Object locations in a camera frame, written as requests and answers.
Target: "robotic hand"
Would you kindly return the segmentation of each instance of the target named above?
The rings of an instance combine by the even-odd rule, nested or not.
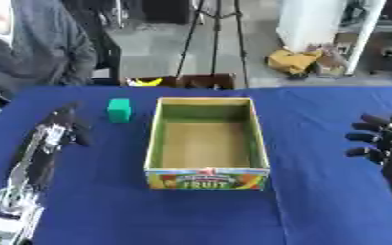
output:
[[[346,135],[350,141],[361,141],[372,147],[353,148],[346,152],[348,157],[364,156],[375,164],[382,165],[382,174],[392,189],[392,116],[389,120],[364,114],[363,122],[354,122],[356,130],[370,133],[352,132]]]
[[[11,159],[7,184],[0,189],[0,245],[32,244],[57,153],[70,143],[89,145],[90,128],[76,117],[77,107],[72,103],[51,112],[27,134]]]

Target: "cardboard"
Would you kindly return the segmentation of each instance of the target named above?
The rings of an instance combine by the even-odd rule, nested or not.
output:
[[[151,189],[263,189],[269,162],[249,98],[160,98],[145,172]]]

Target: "chair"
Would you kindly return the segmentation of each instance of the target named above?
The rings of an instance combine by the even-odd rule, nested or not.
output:
[[[95,70],[109,69],[108,78],[94,78],[94,83],[117,85],[120,78],[121,47],[104,30],[100,20],[100,10],[81,1],[63,1],[74,20],[86,31],[97,53]]]

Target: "floor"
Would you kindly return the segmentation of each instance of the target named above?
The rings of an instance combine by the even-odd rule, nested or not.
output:
[[[212,0],[207,0],[206,11],[213,12]],[[392,75],[368,76],[358,71],[355,76],[341,79],[308,78],[305,81],[287,81],[282,74],[263,62],[264,56],[278,48],[275,27],[280,0],[243,0],[242,12],[245,48],[248,53],[249,86],[358,86],[392,85]],[[232,0],[223,0],[223,13],[233,11]],[[213,22],[206,18],[197,27],[183,69],[185,74],[209,73],[213,47]],[[113,30],[111,35],[123,50],[121,75],[148,77],[175,74],[180,53],[185,45],[189,26],[146,25],[130,22],[124,29]],[[244,87],[235,18],[222,21],[217,72],[236,73],[236,86]]]

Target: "person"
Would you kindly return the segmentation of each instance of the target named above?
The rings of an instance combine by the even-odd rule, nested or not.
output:
[[[90,84],[96,52],[59,0],[0,0],[0,96],[35,85]]]

